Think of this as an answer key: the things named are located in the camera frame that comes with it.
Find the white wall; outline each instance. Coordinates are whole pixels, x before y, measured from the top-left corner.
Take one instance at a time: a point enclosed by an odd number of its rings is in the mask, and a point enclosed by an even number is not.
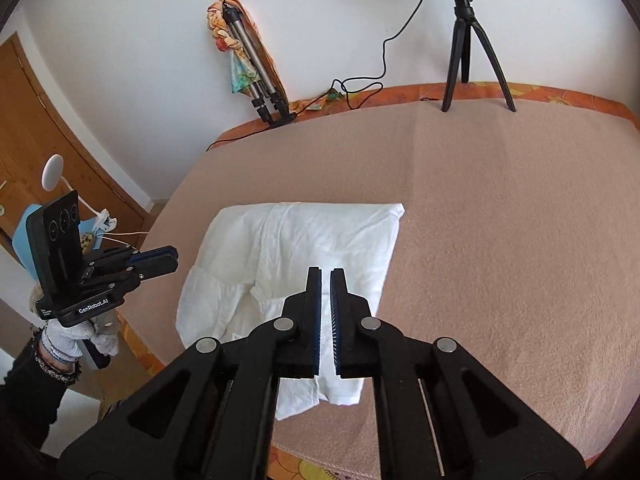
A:
[[[229,94],[228,58],[206,27],[213,1],[21,3],[68,99],[66,111],[77,113],[151,198],[171,195],[210,142],[256,116],[248,99]],[[378,75],[382,39],[417,2],[241,1],[292,100],[324,91],[334,77]],[[510,81],[593,93],[640,113],[640,32],[619,0],[475,0],[474,6]],[[452,7],[452,0],[425,0],[389,47],[387,85],[446,78]],[[472,80],[492,79],[476,42]]]

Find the wooden door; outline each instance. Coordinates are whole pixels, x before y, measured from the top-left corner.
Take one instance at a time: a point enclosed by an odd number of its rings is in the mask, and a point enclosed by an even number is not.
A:
[[[94,209],[108,209],[118,219],[114,232],[140,231],[146,212],[115,184],[73,136],[34,79],[14,35],[0,46],[0,228],[11,237],[26,207],[44,204],[68,192],[60,183],[42,189],[44,164],[54,153],[65,159],[69,184]],[[93,217],[80,205],[81,218]],[[137,236],[118,237],[135,245]]]

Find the blue chair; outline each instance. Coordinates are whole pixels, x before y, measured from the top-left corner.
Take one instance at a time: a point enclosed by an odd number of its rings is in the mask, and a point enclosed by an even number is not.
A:
[[[33,265],[33,256],[31,254],[31,248],[29,247],[29,239],[27,238],[27,216],[41,207],[41,205],[31,204],[27,209],[25,209],[22,214],[22,218],[20,218],[18,226],[15,229],[14,237],[12,238],[12,245],[14,246],[15,254],[20,258],[22,266],[27,269],[27,272],[35,281],[38,281],[38,273]],[[80,235],[92,232],[94,223],[95,217],[81,221],[79,225]],[[100,247],[101,241],[101,238],[96,237],[94,249],[98,249]]]

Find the black cable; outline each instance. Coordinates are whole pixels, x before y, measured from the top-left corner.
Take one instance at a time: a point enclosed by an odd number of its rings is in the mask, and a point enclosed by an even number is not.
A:
[[[271,127],[269,126],[269,127],[265,128],[263,130],[260,130],[259,132],[253,132],[252,134],[246,134],[246,135],[243,135],[242,137],[236,137],[235,139],[220,139],[220,140],[216,140],[215,142],[212,142],[209,145],[209,147],[207,148],[207,151],[209,151],[214,144],[217,144],[219,142],[231,142],[232,140],[246,139],[247,137],[251,137],[252,135],[261,134],[262,132],[266,132],[267,130],[270,130],[270,129],[271,129]]]
[[[380,76],[378,76],[378,77],[371,77],[371,76],[356,77],[355,76],[355,77],[348,77],[347,79],[343,79],[343,80],[334,79],[331,82],[331,88],[329,88],[325,93],[323,93],[322,95],[318,96],[313,101],[311,101],[309,104],[307,104],[304,108],[302,108],[302,110],[297,112],[296,115],[300,115],[307,108],[309,108],[313,103],[318,102],[324,96],[329,95],[332,91],[337,91],[334,88],[334,85],[336,83],[338,83],[340,85],[340,89],[344,92],[344,94],[347,97],[347,106],[349,107],[349,110],[358,110],[364,103],[366,103],[374,95],[379,94],[380,92],[382,92],[382,89],[385,86],[382,83],[382,81],[380,81],[380,79],[382,79],[386,75],[386,44],[389,41],[395,40],[398,36],[400,36],[400,34],[402,34],[404,32],[404,30],[409,26],[409,23],[411,23],[411,20],[418,13],[418,10],[420,10],[420,7],[422,6],[422,2],[423,1],[424,0],[418,1],[418,4],[415,6],[414,12],[412,12],[411,15],[409,16],[409,19],[406,20],[406,22],[404,22],[404,25],[402,26],[402,28],[400,30],[398,30],[398,32],[396,32],[393,36],[391,36],[390,38],[386,38],[386,40],[384,40],[382,42],[382,67],[383,67],[383,69],[382,69],[382,74],[380,74]],[[369,83],[368,85],[360,88],[359,90],[347,90],[347,87],[345,86],[345,84],[348,83],[349,81],[373,81],[373,83]],[[379,88],[377,88],[375,92],[373,92],[370,95],[366,96],[362,100],[362,102],[358,106],[356,106],[355,108],[353,106],[351,106],[351,102],[349,101],[349,95],[350,94],[359,94],[360,92],[364,92],[365,90],[368,90],[369,88],[371,88],[372,86],[375,86],[375,85],[380,85]],[[241,136],[241,137],[236,137],[235,139],[220,139],[220,140],[216,140],[215,142],[212,142],[209,145],[209,147],[207,148],[207,151],[209,151],[213,145],[215,145],[215,144],[217,144],[219,142],[231,142],[232,140],[245,139],[247,137],[251,137],[252,135],[257,135],[257,134],[261,134],[263,132],[266,132],[269,129],[271,129],[271,127],[265,128],[263,130],[260,130],[259,132],[253,132],[252,134],[246,134],[246,135]]]

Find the folded white garment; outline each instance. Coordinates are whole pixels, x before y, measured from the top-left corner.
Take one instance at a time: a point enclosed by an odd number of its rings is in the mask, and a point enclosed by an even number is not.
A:
[[[204,336],[249,335],[282,314],[287,296],[305,290],[309,267],[322,269],[320,375],[280,381],[276,418],[320,400],[357,404],[362,379],[336,376],[329,275],[343,268],[349,292],[378,310],[398,236],[401,204],[277,203],[221,210],[211,222],[182,288],[175,327],[185,347]]]

